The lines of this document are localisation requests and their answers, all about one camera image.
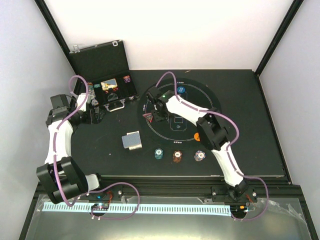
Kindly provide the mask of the red triangular dealer button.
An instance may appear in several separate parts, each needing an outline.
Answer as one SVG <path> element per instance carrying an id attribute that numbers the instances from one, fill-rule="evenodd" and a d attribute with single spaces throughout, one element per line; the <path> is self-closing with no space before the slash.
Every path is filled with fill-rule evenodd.
<path id="1" fill-rule="evenodd" d="M 153 115 L 152 115 L 152 113 L 145 113 L 145 114 L 143 114 L 142 115 L 149 123 L 151 123 L 152 122 L 152 120 L 153 120 Z"/>

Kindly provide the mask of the blue small blind button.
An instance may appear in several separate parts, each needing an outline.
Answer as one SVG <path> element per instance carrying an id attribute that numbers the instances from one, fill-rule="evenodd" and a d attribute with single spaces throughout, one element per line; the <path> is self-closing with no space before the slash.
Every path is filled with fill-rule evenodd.
<path id="1" fill-rule="evenodd" d="M 178 87 L 176 88 L 176 92 L 177 92 L 179 95 L 181 95 L 181 94 L 183 94 L 183 93 L 186 92 L 186 89 L 185 89 L 183 86 L 178 86 Z"/>

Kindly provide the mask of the orange big blind button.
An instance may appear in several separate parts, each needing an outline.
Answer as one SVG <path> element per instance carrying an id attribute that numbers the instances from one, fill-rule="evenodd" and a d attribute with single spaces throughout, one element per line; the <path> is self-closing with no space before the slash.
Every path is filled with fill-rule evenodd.
<path id="1" fill-rule="evenodd" d="M 200 135 L 199 135 L 198 132 L 196 132 L 193 137 L 194 137 L 194 139 L 195 139 L 197 142 L 200 141 Z"/>

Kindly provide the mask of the green poker chip stack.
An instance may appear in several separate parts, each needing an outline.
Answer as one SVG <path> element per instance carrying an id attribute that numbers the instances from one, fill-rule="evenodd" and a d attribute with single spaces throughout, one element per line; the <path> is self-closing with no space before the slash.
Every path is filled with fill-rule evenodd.
<path id="1" fill-rule="evenodd" d="M 154 151 L 154 157 L 156 160 L 160 160 L 163 158 L 163 155 L 164 155 L 164 151 L 161 149 L 161 148 L 157 148 L 155 151 Z"/>

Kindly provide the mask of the orange poker chip stack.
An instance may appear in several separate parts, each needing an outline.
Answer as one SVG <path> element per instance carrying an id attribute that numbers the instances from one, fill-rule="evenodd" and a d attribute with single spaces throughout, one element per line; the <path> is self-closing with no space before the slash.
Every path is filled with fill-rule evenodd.
<path id="1" fill-rule="evenodd" d="M 182 152 L 179 150 L 174 151 L 172 159 L 174 163 L 179 163 L 182 160 Z"/>

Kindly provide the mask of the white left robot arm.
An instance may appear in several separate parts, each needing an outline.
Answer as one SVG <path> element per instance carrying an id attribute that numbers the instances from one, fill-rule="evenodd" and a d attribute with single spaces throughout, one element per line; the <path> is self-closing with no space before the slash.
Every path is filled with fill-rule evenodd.
<path id="1" fill-rule="evenodd" d="M 39 182 L 54 204 L 68 201 L 88 192 L 97 200 L 103 199 L 108 192 L 98 173 L 85 175 L 72 158 L 71 138 L 81 123 L 87 120 L 86 93 L 76 99 L 72 109 L 65 94 L 50 98 L 52 109 L 46 120 L 49 130 L 49 148 L 44 165 L 36 169 Z"/>

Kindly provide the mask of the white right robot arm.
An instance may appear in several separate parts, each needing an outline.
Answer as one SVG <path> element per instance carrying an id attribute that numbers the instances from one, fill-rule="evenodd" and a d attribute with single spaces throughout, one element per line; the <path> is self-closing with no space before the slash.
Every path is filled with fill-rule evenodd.
<path id="1" fill-rule="evenodd" d="M 162 93 L 153 86 L 146 96 L 153 105 L 151 113 L 156 121 L 177 115 L 196 126 L 200 143 L 213 153 L 222 170 L 228 198 L 233 202 L 240 201 L 248 186 L 231 149 L 240 135 L 236 124 L 214 108 L 197 106 L 171 90 Z"/>

